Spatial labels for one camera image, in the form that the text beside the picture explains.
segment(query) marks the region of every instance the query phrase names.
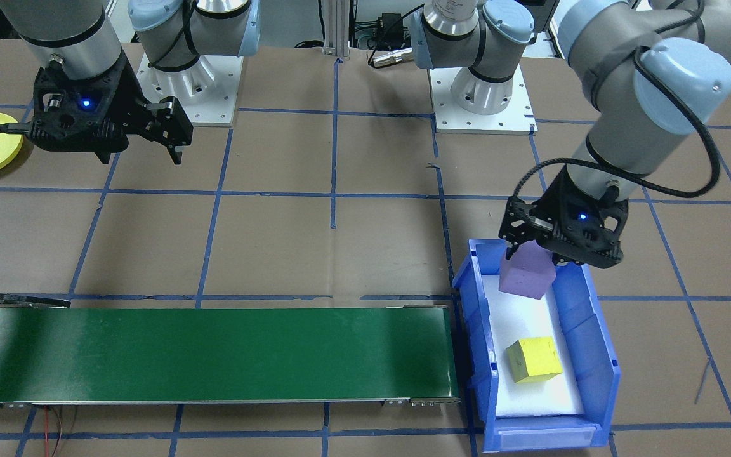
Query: blue plastic bin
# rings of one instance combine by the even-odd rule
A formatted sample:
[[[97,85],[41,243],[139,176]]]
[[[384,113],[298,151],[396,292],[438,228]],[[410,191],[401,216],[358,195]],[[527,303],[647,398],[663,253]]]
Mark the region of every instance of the blue plastic bin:
[[[478,413],[484,421],[484,452],[605,446],[611,432],[621,371],[587,266],[557,268],[552,284],[560,326],[574,365],[582,416],[496,417],[498,359],[481,275],[499,274],[503,240],[470,240],[470,255],[453,286],[461,292],[470,338]]]

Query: purple foam cube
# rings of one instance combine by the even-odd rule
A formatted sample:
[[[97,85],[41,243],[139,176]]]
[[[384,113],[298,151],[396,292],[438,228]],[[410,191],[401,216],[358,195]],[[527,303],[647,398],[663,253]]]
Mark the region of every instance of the purple foam cube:
[[[510,260],[501,257],[498,290],[523,297],[540,299],[551,287],[556,277],[551,251],[536,242],[520,245]]]

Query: black cable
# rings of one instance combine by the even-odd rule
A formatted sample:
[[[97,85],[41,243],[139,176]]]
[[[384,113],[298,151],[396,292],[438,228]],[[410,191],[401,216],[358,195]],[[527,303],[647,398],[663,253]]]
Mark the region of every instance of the black cable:
[[[323,47],[323,41],[320,40],[308,40],[308,41],[301,41],[298,44],[295,44],[296,48],[317,48],[317,47]]]
[[[703,143],[704,148],[707,150],[707,157],[710,162],[711,174],[710,180],[707,182],[707,184],[705,184],[701,189],[694,190],[692,192],[686,192],[648,182],[647,180],[641,179],[641,177],[632,173],[628,173],[621,168],[607,167],[606,165],[597,164],[597,162],[587,162],[580,159],[562,158],[546,160],[545,162],[541,162],[540,164],[534,166],[530,171],[528,171],[528,173],[526,173],[522,177],[522,179],[520,179],[518,185],[513,191],[513,197],[517,197],[517,195],[520,193],[520,190],[523,188],[523,185],[527,182],[527,180],[534,176],[534,173],[537,173],[537,171],[539,171],[541,168],[548,167],[549,165],[554,164],[578,165],[581,167],[593,168],[595,170],[604,171],[604,173],[609,173],[613,176],[621,177],[625,180],[629,180],[630,182],[635,183],[636,185],[647,187],[650,190],[655,190],[656,192],[661,192],[662,194],[673,195],[673,197],[679,197],[680,199],[694,199],[695,197],[700,197],[703,194],[707,194],[707,192],[715,187],[718,179],[720,178],[720,153],[718,151],[718,147],[716,146],[716,142],[713,139],[713,136],[711,136],[709,130],[707,129],[707,126],[704,125],[704,122],[702,122],[701,119],[699,119],[699,116],[696,116],[693,110],[690,109],[690,107],[688,107],[687,104],[683,100],[681,100],[681,98],[679,98],[679,96],[676,95],[675,92],[673,92],[673,90],[667,87],[667,84],[664,84],[664,82],[659,80],[659,78],[656,77],[653,72],[646,69],[644,64],[642,64],[641,57],[647,49],[649,48],[641,46],[637,50],[635,50],[635,52],[633,52],[633,63],[635,64],[637,71],[642,76],[644,76],[647,81],[650,81],[650,83],[653,84],[653,86],[655,86],[656,89],[658,89],[659,92],[662,93],[662,95],[666,96],[668,100],[672,102],[674,107],[678,108],[678,110],[682,112],[682,115],[684,115],[684,117],[687,118],[688,121],[690,121],[690,123],[695,128],[696,133],[699,134],[701,142]]]
[[[168,57],[169,54],[171,54],[171,51],[174,50],[174,47],[176,44],[180,41],[180,38],[182,35],[185,35],[186,29],[190,28],[191,24],[191,16],[194,14],[195,9],[197,9],[197,0],[193,0],[191,2],[191,8],[185,9],[185,6],[182,8],[182,28],[180,28],[180,31],[177,32],[176,37],[174,38],[174,41],[171,42],[171,46],[168,46],[168,49],[165,50],[165,52],[162,53],[162,56],[158,58],[157,60],[153,62],[148,62],[148,67],[150,69],[153,69],[159,63],[163,60],[163,58]]]
[[[55,457],[55,453],[58,452],[58,445],[61,444],[61,433],[63,433],[62,429],[62,422],[61,422],[61,413],[58,411],[55,411],[54,407],[50,407],[50,410],[52,410],[53,413],[55,413],[55,420],[58,422],[58,437],[55,439],[55,447],[53,448],[53,453],[51,454],[51,457]]]
[[[317,0],[317,17],[320,18],[320,35],[321,40],[326,41],[326,23],[323,22],[323,2]]]
[[[698,1],[698,8],[695,9],[695,11],[690,11],[691,16],[688,18],[683,18],[683,20],[678,20],[673,23],[669,23],[663,27],[659,27],[658,29],[654,30],[656,34],[663,34],[664,32],[667,32],[668,30],[678,29],[679,27],[683,27],[685,25],[689,25],[691,23],[694,23],[695,21],[699,20],[701,18],[702,13],[704,12],[704,2],[703,0],[697,0]]]
[[[354,44],[354,28],[357,24],[357,13],[355,11],[355,8],[357,8],[357,2],[355,0],[348,0],[348,44],[349,46],[353,46]]]
[[[417,8],[414,8],[411,11],[408,11],[407,13],[403,14],[402,17],[398,18],[398,20],[395,20],[394,23],[392,23],[391,25],[389,25],[388,27],[386,27],[383,30],[383,34],[380,35],[379,39],[376,41],[376,43],[374,43],[374,49],[371,50],[371,55],[369,55],[369,58],[368,58],[369,67],[374,66],[374,55],[377,54],[377,48],[379,47],[379,45],[382,44],[383,41],[385,41],[385,36],[388,35],[388,32],[391,32],[391,30],[394,28],[394,26],[397,26],[398,23],[402,23],[402,21],[406,17],[409,17],[409,15],[414,14],[415,11],[417,11],[418,9],[421,9],[424,5],[425,4],[423,3],[419,6],[417,6]]]

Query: white mounting plate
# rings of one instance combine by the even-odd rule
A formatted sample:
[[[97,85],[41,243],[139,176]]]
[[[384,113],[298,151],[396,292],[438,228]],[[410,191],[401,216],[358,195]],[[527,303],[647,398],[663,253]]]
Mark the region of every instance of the white mounting plate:
[[[513,76],[513,96],[505,110],[496,115],[477,115],[460,107],[450,95],[450,85],[461,69],[430,70],[430,98],[436,113],[436,130],[442,133],[496,133],[529,135],[537,132],[523,73]]]
[[[193,125],[232,127],[244,58],[226,55],[206,55],[205,58],[216,71],[216,83],[199,93],[195,100],[180,100],[180,103]],[[159,102],[161,98],[168,96],[156,90],[151,82],[148,56],[145,54],[137,72],[137,81],[140,82],[143,95],[151,102]]]

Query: green conveyor belt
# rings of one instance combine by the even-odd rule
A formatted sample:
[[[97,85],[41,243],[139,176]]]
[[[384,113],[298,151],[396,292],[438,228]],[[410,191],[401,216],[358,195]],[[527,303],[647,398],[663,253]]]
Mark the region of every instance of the green conveyor belt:
[[[0,405],[456,396],[441,308],[0,308]]]

